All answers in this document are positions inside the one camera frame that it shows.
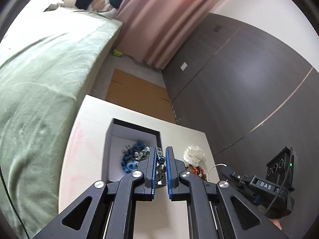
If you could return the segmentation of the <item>person's right hand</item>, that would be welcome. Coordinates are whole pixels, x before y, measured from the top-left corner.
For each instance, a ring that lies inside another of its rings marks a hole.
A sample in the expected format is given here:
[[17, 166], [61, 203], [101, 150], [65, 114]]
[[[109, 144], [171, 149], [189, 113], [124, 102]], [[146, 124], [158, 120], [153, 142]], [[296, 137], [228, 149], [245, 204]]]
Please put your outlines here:
[[[258, 210], [261, 211], [261, 212], [265, 212], [266, 211], [266, 208], [262, 205], [259, 205], [258, 207]], [[282, 226], [280, 224], [280, 220], [279, 219], [269, 219], [276, 227], [278, 227], [279, 230], [282, 230]]]

